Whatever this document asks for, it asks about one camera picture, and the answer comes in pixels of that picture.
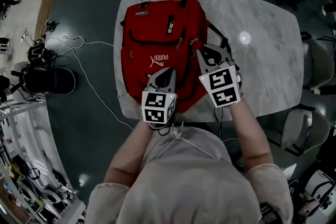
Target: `backpack zipper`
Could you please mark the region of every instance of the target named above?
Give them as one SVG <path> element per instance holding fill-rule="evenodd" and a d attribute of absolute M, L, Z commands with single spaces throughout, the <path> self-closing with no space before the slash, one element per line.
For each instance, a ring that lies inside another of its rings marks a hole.
<path fill-rule="evenodd" d="M 176 39 L 176 40 L 172 40 L 172 41 L 143 41 L 143 40 L 137 40 L 132 36 L 132 30 L 129 30 L 129 35 L 130 38 L 139 44 L 144 44 L 144 45 L 177 45 L 176 49 L 179 49 L 181 46 L 181 42 L 183 40 L 183 38 L 185 37 L 185 27 L 183 27 L 182 30 L 182 34 L 181 36 Z"/>
<path fill-rule="evenodd" d="M 199 39 L 200 39 L 200 37 L 196 37 L 195 39 L 190 40 L 190 45 L 191 45 L 192 43 L 194 43 L 196 40 L 199 40 Z"/>
<path fill-rule="evenodd" d="M 168 16 L 168 29 L 167 29 L 168 35 L 171 35 L 173 33 L 173 26 L 174 26 L 174 16 L 169 15 Z"/>

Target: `marble table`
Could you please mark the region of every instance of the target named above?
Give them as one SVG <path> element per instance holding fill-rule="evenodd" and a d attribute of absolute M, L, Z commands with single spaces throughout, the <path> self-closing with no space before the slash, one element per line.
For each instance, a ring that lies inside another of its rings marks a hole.
<path fill-rule="evenodd" d="M 114 74 L 121 111 L 132 119 L 141 118 L 141 107 L 125 89 L 121 72 L 121 43 L 129 6 L 145 1 L 122 0 L 114 31 Z M 232 56 L 240 67 L 242 92 L 255 116 L 275 113 L 300 102 L 303 84 L 303 46 L 295 16 L 262 0 L 198 0 L 207 19 L 229 40 Z M 247 32 L 248 39 L 240 34 Z M 220 39 L 208 30 L 208 44 Z M 231 120 L 224 109 L 223 121 Z M 214 105 L 208 94 L 189 110 L 176 115 L 176 121 L 214 122 Z"/>

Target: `metal rack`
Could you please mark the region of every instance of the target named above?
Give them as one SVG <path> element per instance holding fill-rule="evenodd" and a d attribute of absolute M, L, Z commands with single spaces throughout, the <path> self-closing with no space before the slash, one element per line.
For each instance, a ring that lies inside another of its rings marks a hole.
<path fill-rule="evenodd" d="M 46 185 L 52 185 L 55 188 L 59 187 L 59 183 L 52 172 L 53 168 L 43 150 L 43 145 L 38 134 L 38 126 L 34 122 L 33 110 L 44 105 L 46 105 L 45 102 L 17 103 L 13 100 L 9 100 L 7 105 L 0 106 L 0 121 L 7 121 L 9 123 L 6 138 L 12 140 L 15 155 L 19 155 L 25 160 L 30 168 L 38 168 L 40 171 L 40 178 L 34 181 L 35 187 L 40 191 L 43 191 Z M 0 175 L 4 177 L 13 195 L 22 203 L 23 208 L 25 208 L 25 211 L 29 215 L 29 219 L 26 223 L 32 220 L 38 221 L 39 223 L 46 223 L 46 220 L 39 215 L 43 207 L 39 207 L 37 210 L 31 208 L 13 183 L 5 168 L 5 165 L 10 163 L 7 155 L 1 152 L 0 156 L 2 157 L 2 159 L 0 159 Z M 76 213 L 76 216 L 79 217 L 85 210 L 83 202 L 75 197 L 62 213 L 59 213 L 48 200 L 44 200 L 44 203 L 49 211 L 52 211 L 58 218 L 57 223 L 75 224 L 78 218 L 74 220 L 69 214 Z"/>

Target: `black office chair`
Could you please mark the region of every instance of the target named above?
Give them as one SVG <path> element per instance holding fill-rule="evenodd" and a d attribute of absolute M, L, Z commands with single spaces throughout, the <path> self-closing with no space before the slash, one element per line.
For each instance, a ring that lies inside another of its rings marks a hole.
<path fill-rule="evenodd" d="M 334 75 L 334 60 L 329 52 L 323 48 L 312 36 L 307 32 L 301 32 L 303 44 L 309 46 L 305 57 L 306 73 L 310 73 L 308 81 L 305 81 L 303 88 L 307 90 L 318 88 L 328 83 Z"/>
<path fill-rule="evenodd" d="M 300 136 L 303 119 L 309 111 L 312 115 L 312 123 L 307 133 L 305 141 L 301 146 L 294 144 Z M 311 149 L 322 145 L 328 138 L 330 131 L 329 121 L 321 114 L 321 112 L 311 106 L 298 104 L 288 111 L 285 122 L 281 131 L 280 143 L 268 138 L 268 141 L 277 145 L 295 156 L 300 156 Z"/>

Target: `backpack strap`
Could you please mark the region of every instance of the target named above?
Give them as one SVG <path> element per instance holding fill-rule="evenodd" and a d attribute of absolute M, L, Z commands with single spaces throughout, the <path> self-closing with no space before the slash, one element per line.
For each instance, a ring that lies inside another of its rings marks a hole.
<path fill-rule="evenodd" d="M 210 23 L 208 20 L 206 20 L 207 23 L 207 27 L 209 27 L 213 32 L 215 32 L 216 34 L 218 34 L 219 36 L 221 36 L 222 38 L 222 43 L 221 43 L 221 48 L 224 48 L 227 50 L 227 52 L 231 55 L 232 57 L 232 52 L 231 52 L 231 48 L 228 42 L 228 39 L 226 37 L 224 37 L 224 35 L 221 33 L 221 31 L 219 31 L 216 26 L 214 26 L 212 23 Z"/>
<path fill-rule="evenodd" d="M 186 0 L 181 0 L 180 1 L 180 7 L 181 8 L 187 8 Z"/>
<path fill-rule="evenodd" d="M 20 77 L 22 74 L 21 74 L 21 72 L 19 72 L 19 71 L 15 71 L 15 70 L 12 70 L 11 72 L 10 72 L 10 74 L 12 75 L 12 76 L 16 76 L 16 77 Z"/>
<path fill-rule="evenodd" d="M 11 87 L 10 92 L 13 94 L 17 89 L 19 89 L 22 86 L 22 83 L 19 82 L 17 85 L 14 85 Z"/>

